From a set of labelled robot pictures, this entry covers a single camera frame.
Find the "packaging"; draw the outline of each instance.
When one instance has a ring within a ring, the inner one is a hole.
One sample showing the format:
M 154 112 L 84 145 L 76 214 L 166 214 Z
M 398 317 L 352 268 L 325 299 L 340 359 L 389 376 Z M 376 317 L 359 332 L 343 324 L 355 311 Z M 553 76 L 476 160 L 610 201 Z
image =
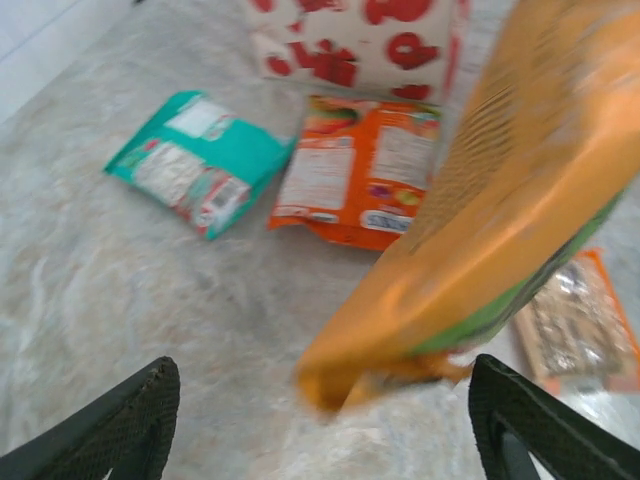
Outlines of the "packaging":
M 268 77 L 444 102 L 468 0 L 241 0 Z
M 492 338 L 604 222 L 640 171 L 638 25 L 635 0 L 520 1 L 409 230 L 299 360 L 311 404 L 465 378 L 449 354 Z
M 310 97 L 269 227 L 304 224 L 330 242 L 386 249 L 431 185 L 439 128 L 424 105 Z
M 212 239 L 256 202 L 286 164 L 292 145 L 281 144 L 202 92 L 181 92 L 105 171 L 156 198 Z
M 550 393 L 640 390 L 640 348 L 598 250 L 580 252 L 515 317 Z

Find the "teal snack bag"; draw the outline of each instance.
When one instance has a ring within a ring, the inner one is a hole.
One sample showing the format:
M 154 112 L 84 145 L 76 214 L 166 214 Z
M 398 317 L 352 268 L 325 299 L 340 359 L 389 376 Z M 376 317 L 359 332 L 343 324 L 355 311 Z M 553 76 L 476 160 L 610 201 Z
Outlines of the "teal snack bag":
M 107 164 L 105 171 L 176 211 L 213 239 L 258 200 L 293 143 L 213 103 L 180 92 Z

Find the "food packet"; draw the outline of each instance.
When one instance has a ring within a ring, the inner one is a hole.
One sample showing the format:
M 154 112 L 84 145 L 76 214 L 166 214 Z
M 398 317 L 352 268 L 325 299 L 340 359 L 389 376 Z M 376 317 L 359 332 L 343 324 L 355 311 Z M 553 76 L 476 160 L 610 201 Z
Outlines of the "food packet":
M 640 171 L 640 4 L 522 0 L 408 232 L 300 358 L 337 411 L 471 366 L 604 222 Z
M 213 239 L 256 202 L 291 150 L 203 92 L 188 91 L 172 96 L 105 171 Z
M 269 228 L 303 224 L 330 242 L 386 249 L 431 184 L 439 128 L 425 105 L 310 97 Z
M 515 324 L 534 380 L 550 393 L 640 390 L 640 348 L 599 249 L 557 270 Z

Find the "marble floor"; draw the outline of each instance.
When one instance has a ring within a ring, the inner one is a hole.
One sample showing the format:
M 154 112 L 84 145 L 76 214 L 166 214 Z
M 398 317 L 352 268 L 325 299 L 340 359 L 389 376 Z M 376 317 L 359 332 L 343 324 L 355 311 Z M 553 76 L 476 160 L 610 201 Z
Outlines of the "marble floor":
M 511 5 L 472 3 L 449 133 Z M 0 125 L 0 453 L 169 355 L 183 387 L 166 479 L 484 478 L 467 384 L 329 425 L 296 401 L 297 357 L 374 254 L 266 232 L 277 185 L 209 243 L 102 173 L 168 96 L 193 88 L 278 135 L 301 119 L 301 87 L 256 75 L 237 2 L 152 0 Z M 639 221 L 636 183 L 594 240 L 637 331 Z M 522 366 L 510 329 L 483 350 Z M 638 397 L 565 401 L 640 447 Z

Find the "white wall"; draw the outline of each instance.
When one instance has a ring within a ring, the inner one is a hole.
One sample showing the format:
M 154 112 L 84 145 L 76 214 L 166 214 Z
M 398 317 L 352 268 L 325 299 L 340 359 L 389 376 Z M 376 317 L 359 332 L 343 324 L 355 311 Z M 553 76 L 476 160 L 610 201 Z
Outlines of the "white wall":
M 132 8 L 132 0 L 0 0 L 0 123 Z

